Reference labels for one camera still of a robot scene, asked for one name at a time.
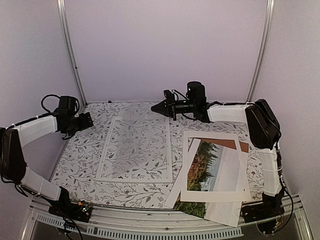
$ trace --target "floral table surface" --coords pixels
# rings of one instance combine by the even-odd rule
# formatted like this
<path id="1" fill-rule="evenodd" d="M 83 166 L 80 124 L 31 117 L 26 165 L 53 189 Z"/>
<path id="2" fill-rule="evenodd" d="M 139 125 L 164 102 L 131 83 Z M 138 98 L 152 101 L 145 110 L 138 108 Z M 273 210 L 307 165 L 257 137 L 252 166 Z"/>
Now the floral table surface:
<path id="1" fill-rule="evenodd" d="M 182 167 L 183 132 L 206 131 L 234 133 L 249 143 L 247 177 L 253 201 L 262 199 L 264 177 L 258 149 L 249 138 L 248 126 L 236 122 L 202 123 L 179 116 L 170 119 L 173 183 L 119 183 L 96 180 L 98 165 L 108 130 L 114 116 L 134 113 L 150 116 L 152 102 L 92 103 L 86 108 L 94 127 L 78 132 L 67 144 L 57 165 L 52 182 L 66 188 L 73 200 L 86 200 L 99 205 L 133 208 L 165 208 L 164 203 Z"/>

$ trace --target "vertical metal post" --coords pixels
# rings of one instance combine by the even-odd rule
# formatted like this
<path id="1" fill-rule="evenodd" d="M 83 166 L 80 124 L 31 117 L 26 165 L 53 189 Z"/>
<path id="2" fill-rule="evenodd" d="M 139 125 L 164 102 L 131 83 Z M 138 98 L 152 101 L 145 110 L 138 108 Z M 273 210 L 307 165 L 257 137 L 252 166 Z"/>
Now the vertical metal post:
<path id="1" fill-rule="evenodd" d="M 248 96 L 246 98 L 247 102 L 252 102 L 255 91 L 257 88 L 266 48 L 267 48 L 267 43 L 268 43 L 268 38 L 270 34 L 270 29 L 271 29 L 271 23 L 272 23 L 272 17 L 274 13 L 274 5 L 275 5 L 275 0 L 267 0 L 267 5 L 266 5 L 266 13 L 265 13 L 265 19 L 264 19 L 264 28 L 263 28 L 263 34 L 262 34 L 262 40 L 261 40 L 261 45 L 260 45 L 260 50 L 259 50 L 259 55 L 258 59 L 256 62 L 256 66 L 254 69 L 254 74 L 253 74 L 253 79 L 250 85 L 250 90 L 248 93 Z"/>
<path id="2" fill-rule="evenodd" d="M 67 21 L 67 13 L 66 13 L 66 6 L 65 6 L 65 0 L 57 0 L 57 5 L 58 5 L 58 12 L 59 12 L 59 17 L 60 17 L 60 23 L 62 27 L 62 33 L 64 37 L 64 42 L 65 42 L 65 47 L 68 53 L 69 57 L 69 62 L 71 65 L 71 70 L 73 74 L 73 78 L 75 81 L 76 89 L 79 93 L 80 96 L 80 103 L 82 106 L 87 105 L 87 100 L 85 96 L 85 92 L 80 80 L 80 75 L 78 72 L 78 67 L 75 59 L 75 54 L 74 50 L 72 48 L 72 43 L 71 43 L 71 37 L 70 37 L 70 32 L 69 32 L 69 26 L 68 26 L 68 21 Z"/>

